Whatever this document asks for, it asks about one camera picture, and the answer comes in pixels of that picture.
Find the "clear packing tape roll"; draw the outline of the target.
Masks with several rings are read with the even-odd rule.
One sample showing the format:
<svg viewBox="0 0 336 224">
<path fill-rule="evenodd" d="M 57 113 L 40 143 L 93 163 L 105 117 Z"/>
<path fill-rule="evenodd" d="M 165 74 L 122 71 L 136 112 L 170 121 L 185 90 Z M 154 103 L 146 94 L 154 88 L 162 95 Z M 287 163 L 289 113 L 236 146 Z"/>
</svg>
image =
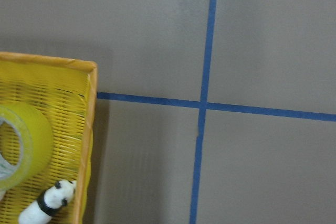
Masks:
<svg viewBox="0 0 336 224">
<path fill-rule="evenodd" d="M 41 172 L 53 151 L 47 118 L 25 103 L 1 105 L 1 191 Z"/>
</svg>

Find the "yellow plastic basket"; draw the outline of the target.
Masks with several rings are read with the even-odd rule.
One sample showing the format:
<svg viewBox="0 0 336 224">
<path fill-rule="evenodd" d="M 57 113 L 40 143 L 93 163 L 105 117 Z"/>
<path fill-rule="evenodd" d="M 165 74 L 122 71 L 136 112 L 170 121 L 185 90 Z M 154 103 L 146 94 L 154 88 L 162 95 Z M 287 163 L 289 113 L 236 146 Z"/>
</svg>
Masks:
<svg viewBox="0 0 336 224">
<path fill-rule="evenodd" d="M 52 223 L 82 223 L 91 175 L 97 64 L 50 56 L 1 53 L 1 103 L 25 102 L 49 120 L 54 150 L 44 171 L 9 190 L 1 201 L 1 223 L 16 223 L 40 192 L 60 179 L 75 179 L 74 200 Z"/>
</svg>

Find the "toy panda figure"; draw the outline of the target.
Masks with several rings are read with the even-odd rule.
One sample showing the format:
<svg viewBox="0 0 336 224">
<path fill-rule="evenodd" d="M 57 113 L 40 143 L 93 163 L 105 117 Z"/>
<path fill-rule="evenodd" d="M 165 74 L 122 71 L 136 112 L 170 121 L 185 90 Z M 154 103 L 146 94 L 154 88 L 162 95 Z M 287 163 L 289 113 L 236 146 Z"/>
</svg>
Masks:
<svg viewBox="0 0 336 224">
<path fill-rule="evenodd" d="M 49 223 L 61 208 L 73 200 L 76 188 L 76 180 L 56 181 L 19 214 L 18 223 Z"/>
</svg>

